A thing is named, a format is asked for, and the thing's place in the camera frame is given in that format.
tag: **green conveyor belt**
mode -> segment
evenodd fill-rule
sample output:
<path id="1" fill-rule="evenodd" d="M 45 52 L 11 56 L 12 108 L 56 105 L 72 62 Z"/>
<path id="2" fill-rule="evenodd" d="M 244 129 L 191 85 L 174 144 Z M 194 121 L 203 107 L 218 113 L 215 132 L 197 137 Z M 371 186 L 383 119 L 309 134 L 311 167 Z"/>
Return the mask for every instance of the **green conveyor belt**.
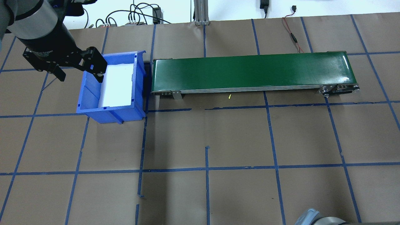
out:
<path id="1" fill-rule="evenodd" d="M 155 60 L 152 94 L 356 85 L 346 52 Z"/>

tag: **wall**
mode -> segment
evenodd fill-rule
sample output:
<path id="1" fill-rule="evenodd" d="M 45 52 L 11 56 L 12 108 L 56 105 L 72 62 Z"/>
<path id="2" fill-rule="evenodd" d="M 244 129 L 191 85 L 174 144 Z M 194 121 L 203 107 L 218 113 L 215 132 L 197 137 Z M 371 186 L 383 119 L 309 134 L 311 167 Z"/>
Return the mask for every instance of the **wall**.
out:
<path id="1" fill-rule="evenodd" d="M 84 6 L 89 13 L 89 24 L 105 17 L 115 10 L 128 10 L 131 0 L 98 0 L 95 4 Z M 171 23 L 189 22 L 193 15 L 193 0 L 152 0 L 149 4 L 158 4 L 164 12 L 164 19 Z M 366 14 L 379 12 L 400 12 L 400 0 L 270 0 L 268 18 L 279 18 L 290 14 L 292 5 L 297 6 L 294 16 L 326 16 L 346 14 Z M 210 0 L 208 2 L 210 20 L 245 20 L 264 18 L 264 11 L 259 9 L 259 0 Z M 143 9 L 145 14 L 152 11 Z M 117 25 L 128 23 L 127 12 L 112 15 Z M 86 24 L 86 14 L 80 17 L 67 17 L 64 24 L 68 29 L 80 29 Z"/>

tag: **cable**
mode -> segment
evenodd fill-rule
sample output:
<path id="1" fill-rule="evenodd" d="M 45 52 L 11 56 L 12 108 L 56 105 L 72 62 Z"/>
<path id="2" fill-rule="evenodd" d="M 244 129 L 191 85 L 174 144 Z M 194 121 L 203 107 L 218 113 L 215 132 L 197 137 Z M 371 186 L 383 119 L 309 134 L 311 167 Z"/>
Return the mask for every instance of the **cable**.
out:
<path id="1" fill-rule="evenodd" d="M 85 8 L 83 8 L 83 10 L 86 12 L 86 17 L 87 17 L 86 24 L 85 24 L 85 27 L 84 27 L 84 28 L 86 28 L 86 26 L 88 25 L 88 22 L 89 22 L 89 14 L 88 14 L 88 11 L 86 11 Z"/>
<path id="2" fill-rule="evenodd" d="M 286 17 L 288 17 L 288 16 L 293 16 L 293 15 L 294 15 L 294 13 L 296 12 L 296 6 L 292 6 L 292 10 L 293 10 L 293 13 L 292 13 L 292 14 L 286 15 L 285 17 L 282 17 L 282 19 L 283 19 L 283 21 L 285 22 L 286 27 L 288 28 L 288 32 L 289 32 L 290 36 L 292 37 L 292 40 L 294 41 L 295 45 L 297 45 L 297 47 L 299 47 L 298 53 L 300 53 L 300 51 L 302 51 L 302 52 L 304 53 L 303 49 L 300 47 L 299 43 L 297 42 L 296 37 L 294 36 L 294 34 L 292 33 L 292 31 L 290 30 L 289 25 L 288 25 L 288 22 L 286 21 Z"/>
<path id="3" fill-rule="evenodd" d="M 109 17 L 109 18 L 108 18 L 108 23 L 109 23 L 109 25 L 110 25 L 110 26 L 111 26 L 110 19 L 114 20 L 115 26 L 118 26 L 118 25 L 117 25 L 117 22 L 115 21 L 115 19 L 114 19 L 114 18 L 112 18 L 112 17 Z"/>
<path id="4" fill-rule="evenodd" d="M 106 20 L 108 19 L 108 17 L 109 17 L 111 14 L 113 14 L 113 13 L 115 13 L 115 12 L 131 12 L 131 11 L 129 11 L 129 10 L 116 10 L 116 11 L 113 11 L 113 12 L 111 12 L 110 14 L 108 14 L 108 15 L 106 16 Z M 164 22 L 170 24 L 170 22 L 168 22 L 168 21 L 166 21 L 166 20 L 163 20 L 163 19 L 161 19 L 161 18 L 158 18 L 158 17 L 150 16 L 150 15 L 143 14 L 143 13 L 139 13 L 139 12 L 134 12 L 134 13 L 137 13 L 137 14 L 140 14 L 140 15 L 143 15 L 143 16 L 148 16 L 148 17 L 151 17 L 151 18 L 155 18 L 155 19 L 157 19 L 157 20 L 161 20 L 161 21 L 164 21 Z"/>
<path id="5" fill-rule="evenodd" d="M 104 22 L 104 20 L 102 20 L 102 19 L 97 19 L 97 20 L 96 20 L 96 28 L 97 28 L 97 22 L 98 22 L 99 20 L 103 23 L 104 26 L 106 26 L 106 23 Z"/>
<path id="6" fill-rule="evenodd" d="M 132 6 L 134 6 L 135 7 L 135 9 L 134 9 L 134 12 L 136 12 L 136 9 L 138 9 L 138 10 L 140 10 L 140 12 L 143 14 L 143 11 L 142 11 L 142 9 L 141 8 L 139 8 L 139 5 L 140 4 L 142 4 L 142 3 L 139 3 L 138 5 L 135 5 L 135 4 L 131 4 L 130 5 L 130 7 L 129 7 L 129 10 L 131 10 L 132 11 Z"/>
<path id="7" fill-rule="evenodd" d="M 138 14 L 139 20 L 138 20 L 137 23 L 136 23 L 136 19 L 132 19 L 132 13 L 133 13 L 133 18 L 135 18 L 135 13 Z M 140 23 L 140 14 L 139 14 L 138 12 L 136 12 L 136 11 L 131 11 L 131 12 L 128 14 L 128 20 L 131 20 L 132 23 L 135 21 L 136 24 L 139 24 L 139 23 Z"/>

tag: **blue tape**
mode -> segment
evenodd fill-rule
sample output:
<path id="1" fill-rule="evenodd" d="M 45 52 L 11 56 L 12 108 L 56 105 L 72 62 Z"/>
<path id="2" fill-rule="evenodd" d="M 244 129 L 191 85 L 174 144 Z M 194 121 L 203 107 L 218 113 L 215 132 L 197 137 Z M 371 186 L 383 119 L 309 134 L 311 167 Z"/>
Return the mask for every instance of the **blue tape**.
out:
<path id="1" fill-rule="evenodd" d="M 208 170 L 275 169 L 275 166 L 209 167 Z"/>
<path id="2" fill-rule="evenodd" d="M 136 204 L 135 225 L 138 225 L 138 222 L 139 222 L 139 204 Z"/>
<path id="3" fill-rule="evenodd" d="M 254 20 L 253 20 L 253 19 L 251 19 L 251 24 L 252 24 L 252 26 L 253 26 L 254 39 L 256 40 L 257 55 L 260 55 L 260 48 L 258 47 L 258 39 L 257 39 L 256 26 L 254 25 Z"/>
<path id="4" fill-rule="evenodd" d="M 79 152 L 78 162 L 76 164 L 74 181 L 72 182 L 71 195 L 70 195 L 70 200 L 68 202 L 67 215 L 65 217 L 65 225 L 68 225 L 68 220 L 69 220 L 69 217 L 70 217 L 72 199 L 74 198 L 75 185 L 76 185 L 76 180 L 78 178 L 78 171 L 79 171 L 79 165 L 80 165 L 81 158 L 82 158 L 82 151 Z"/>
<path id="5" fill-rule="evenodd" d="M 347 163 L 348 167 L 364 167 L 364 166 L 393 166 L 400 165 L 400 162 L 386 162 L 386 163 Z"/>
<path id="6" fill-rule="evenodd" d="M 182 112 L 182 111 L 190 111 L 191 108 L 176 108 L 176 109 L 157 109 L 157 110 L 148 110 L 148 113 L 163 113 L 163 112 Z"/>
<path id="7" fill-rule="evenodd" d="M 210 180 L 209 180 L 209 169 L 208 169 L 208 150 L 210 146 L 206 146 L 206 206 L 207 206 L 207 225 L 210 225 Z"/>
<path id="8" fill-rule="evenodd" d="M 79 171 L 78 174 L 110 174 L 110 173 L 140 173 L 139 169 L 127 170 L 99 170 L 99 171 Z"/>
<path id="9" fill-rule="evenodd" d="M 380 54 L 399 54 L 400 52 L 368 52 L 370 55 L 380 55 Z"/>
<path id="10" fill-rule="evenodd" d="M 184 171 L 204 171 L 205 167 L 176 168 L 176 169 L 143 169 L 143 173 L 168 173 L 168 172 L 184 172 Z"/>
<path id="11" fill-rule="evenodd" d="M 0 118 L 21 118 L 21 117 L 33 117 L 33 115 L 0 116 Z"/>
<path id="12" fill-rule="evenodd" d="M 13 45 L 14 45 L 15 39 L 17 39 L 16 36 L 14 37 L 14 39 L 13 39 L 12 42 L 11 42 L 10 48 L 8 49 L 8 52 L 7 52 L 7 55 L 6 55 L 6 57 L 4 58 L 4 62 L 3 62 L 3 64 L 1 65 L 0 72 L 2 72 L 3 69 L 4 69 L 4 66 L 5 66 L 5 64 L 6 64 L 6 61 L 7 61 L 7 59 L 8 59 L 8 56 L 10 55 L 11 49 L 12 49 L 12 47 L 13 47 Z"/>
<path id="13" fill-rule="evenodd" d="M 342 167 L 343 164 L 314 164 L 314 165 L 282 165 L 278 166 L 280 169 L 293 169 L 293 168 L 325 168 L 325 167 Z"/>
<path id="14" fill-rule="evenodd" d="M 303 17 L 300 17 L 300 19 L 301 19 L 301 23 L 303 24 L 304 33 L 306 34 L 308 46 L 310 47 L 310 52 L 313 53 L 314 51 L 313 51 L 312 46 L 311 46 L 310 37 L 308 36 L 306 24 L 304 23 Z"/>
<path id="15" fill-rule="evenodd" d="M 362 47 L 364 48 L 365 53 L 367 54 L 368 61 L 369 61 L 370 64 L 371 64 L 371 67 L 372 67 L 372 70 L 374 71 L 375 77 L 376 77 L 376 79 L 378 80 L 378 83 L 379 83 L 379 85 L 380 85 L 380 88 L 382 89 L 382 92 L 383 92 L 383 94 L 384 94 L 384 96 L 385 96 L 385 98 L 386 98 L 387 103 L 389 104 L 389 108 L 390 108 L 390 111 L 391 111 L 392 114 L 393 114 L 393 118 L 394 118 L 394 121 L 396 122 L 397 128 L 398 128 L 399 131 L 400 131 L 400 123 L 399 123 L 399 120 L 397 119 L 396 113 L 394 112 L 393 106 L 392 106 L 392 104 L 391 104 L 391 102 L 390 102 L 390 100 L 389 100 L 389 97 L 388 97 L 388 95 L 387 95 L 387 93 L 386 93 L 386 91 L 385 91 L 385 88 L 383 87 L 383 84 L 382 84 L 382 82 L 381 82 L 381 80 L 380 80 L 380 78 L 379 78 L 379 75 L 378 75 L 378 73 L 377 73 L 377 71 L 376 71 L 376 69 L 375 69 L 375 66 L 374 66 L 374 64 L 372 63 L 370 54 L 368 53 L 367 47 L 365 46 L 365 43 L 364 43 L 364 41 L 363 41 L 363 39 L 362 39 L 362 37 L 361 37 L 361 33 L 360 33 L 360 31 L 358 30 L 356 21 L 354 20 L 353 15 L 350 15 L 350 17 L 351 17 L 351 20 L 353 21 L 354 27 L 356 28 L 358 37 L 360 38 L 360 41 L 361 41 L 361 43 L 362 43 Z"/>
<path id="16" fill-rule="evenodd" d="M 156 39 L 156 25 L 153 25 L 153 37 L 152 37 L 152 42 L 151 42 L 151 52 L 150 52 L 150 65 L 153 64 L 153 53 L 154 53 L 154 41 Z M 144 149 L 146 146 L 146 131 L 147 131 L 147 114 L 148 114 L 148 104 L 149 104 L 149 98 L 150 98 L 150 85 L 151 85 L 151 70 L 150 70 L 150 76 L 147 76 L 149 78 L 148 80 L 148 91 L 146 94 L 146 106 L 145 106 L 145 113 L 146 117 L 144 119 L 144 128 L 143 128 L 143 139 L 142 139 L 142 151 L 140 154 L 140 172 L 139 172 L 139 179 L 138 179 L 138 195 L 141 194 L 142 192 L 142 178 L 143 178 L 143 164 L 144 164 Z"/>
<path id="17" fill-rule="evenodd" d="M 207 51 L 206 51 L 206 25 L 203 25 L 203 48 L 204 48 L 203 57 L 205 58 L 207 56 Z"/>
<path id="18" fill-rule="evenodd" d="M 151 51 L 150 51 L 150 64 L 153 64 L 153 52 L 154 52 L 154 40 L 156 39 L 156 25 L 153 25 L 153 37 L 151 41 Z"/>
<path id="19" fill-rule="evenodd" d="M 108 27 L 106 28 L 106 35 L 104 36 L 104 41 L 103 41 L 103 47 L 101 49 L 101 54 L 104 54 L 104 48 L 106 47 L 107 35 L 108 35 Z"/>
<path id="20" fill-rule="evenodd" d="M 147 119 L 148 119 L 148 117 L 146 116 L 145 119 L 144 119 L 142 152 L 140 154 L 140 170 L 143 170 L 143 164 L 144 164 L 144 148 L 145 148 L 145 145 L 146 145 Z M 138 195 L 140 195 L 141 191 L 142 191 L 142 177 L 143 177 L 143 174 L 140 173 L 139 174 L 139 180 L 138 180 Z"/>
<path id="21" fill-rule="evenodd" d="M 75 174 L 75 171 L 51 171 L 51 172 L 17 172 L 16 175 L 62 175 Z"/>
<path id="22" fill-rule="evenodd" d="M 86 125 L 85 125 L 85 131 L 83 132 L 83 137 L 82 137 L 82 144 L 80 145 L 80 150 L 82 151 L 83 147 L 85 146 L 85 140 L 86 140 L 86 134 L 88 132 L 88 127 L 89 127 L 89 119 L 86 120 Z"/>
<path id="23" fill-rule="evenodd" d="M 329 103 L 329 105 L 354 105 L 354 104 L 387 104 L 388 102 L 338 102 Z"/>
<path id="24" fill-rule="evenodd" d="M 346 180 L 347 180 L 347 184 L 349 186 L 350 195 L 351 195 L 351 198 L 352 198 L 352 201 L 353 201 L 353 205 L 354 205 L 354 210 L 356 212 L 356 216 L 357 216 L 358 222 L 361 223 L 360 212 L 358 211 L 358 206 L 357 206 L 356 198 L 354 196 L 353 187 L 352 187 L 352 184 L 351 184 L 351 181 L 350 181 L 350 176 L 349 176 L 348 171 L 347 171 L 346 161 L 344 160 L 344 156 L 342 154 L 342 146 L 340 145 L 339 135 L 338 135 L 338 132 L 337 132 L 337 129 L 336 129 L 335 121 L 333 120 L 332 111 L 330 109 L 329 102 L 328 102 L 327 98 L 325 98 L 325 102 L 326 102 L 326 107 L 328 108 L 328 113 L 329 113 L 330 121 L 332 123 L 333 132 L 335 134 L 336 143 L 338 145 L 340 158 L 342 159 L 342 164 L 343 164 L 343 168 L 344 168 L 344 174 L 346 175 Z"/>
<path id="25" fill-rule="evenodd" d="M 400 165 L 400 162 L 378 162 L 378 163 L 346 163 L 348 167 L 365 167 L 365 166 L 393 166 Z M 326 168 L 326 167 L 342 167 L 343 164 L 310 164 L 310 165 L 279 165 L 280 169 L 295 168 Z M 250 169 L 275 169 L 275 166 L 243 166 L 243 167 L 208 167 L 208 170 L 250 170 Z M 205 167 L 176 168 L 176 169 L 131 169 L 131 170 L 103 170 L 103 171 L 79 171 L 78 174 L 110 174 L 110 173 L 168 173 L 168 172 L 185 172 L 185 171 L 205 171 Z M 75 171 L 50 171 L 50 172 L 17 172 L 16 175 L 62 175 L 75 174 Z M 0 173 L 0 176 L 10 176 L 13 173 Z"/>
<path id="26" fill-rule="evenodd" d="M 34 117 L 64 117 L 64 116 L 83 116 L 84 113 L 56 113 L 56 114 L 38 114 Z"/>
<path id="27" fill-rule="evenodd" d="M 310 103 L 310 104 L 276 104 L 276 105 L 269 105 L 269 108 L 273 107 L 288 107 L 288 106 L 325 106 L 324 103 Z"/>
<path id="28" fill-rule="evenodd" d="M 36 71 L 36 69 L 13 69 L 13 70 L 2 70 L 2 72 L 16 72 L 16 71 Z"/>
<path id="29" fill-rule="evenodd" d="M 88 127 L 89 127 L 89 117 L 86 120 L 86 125 L 85 125 L 85 130 L 83 132 L 83 137 L 82 137 L 82 143 L 80 146 L 80 151 L 79 151 L 79 157 L 78 157 L 78 161 L 76 163 L 76 169 L 75 169 L 75 175 L 74 175 L 74 181 L 72 182 L 72 189 L 71 189 L 71 195 L 70 195 L 70 200 L 68 202 L 68 209 L 67 209 L 67 215 L 65 217 L 65 225 L 68 224 L 68 220 L 70 217 L 70 211 L 71 211 L 71 205 L 72 205 L 72 199 L 74 198 L 74 192 L 75 192 L 75 185 L 76 185 L 76 180 L 78 178 L 78 174 L 79 174 L 79 166 L 80 166 L 80 161 L 82 159 L 82 149 L 83 146 L 85 145 L 85 139 L 86 139 L 86 134 L 88 131 Z"/>
<path id="30" fill-rule="evenodd" d="M 240 109 L 240 108 L 265 108 L 265 106 L 264 105 L 256 105 L 256 106 L 226 106 L 226 107 L 207 108 L 205 110 Z"/>
<path id="31" fill-rule="evenodd" d="M 281 212 L 281 214 L 282 214 L 282 224 L 283 224 L 283 225 L 286 225 L 285 212 L 284 212 L 284 208 L 283 208 L 282 191 L 281 191 L 281 188 L 280 188 L 278 160 L 277 160 L 277 158 L 276 158 L 274 134 L 272 133 L 272 124 L 271 124 L 270 109 L 269 109 L 269 106 L 268 106 L 267 95 L 265 94 L 265 91 L 264 91 L 263 93 L 264 93 L 265 107 L 266 107 L 266 109 L 267 109 L 267 120 L 268 120 L 268 128 L 269 128 L 269 131 L 270 131 L 271 146 L 272 146 L 272 154 L 273 154 L 273 156 L 274 156 L 274 166 L 275 166 L 276 184 L 277 184 L 277 188 L 278 188 L 280 212 Z"/>
<path id="32" fill-rule="evenodd" d="M 347 53 L 348 56 L 362 56 L 366 55 L 366 53 Z"/>

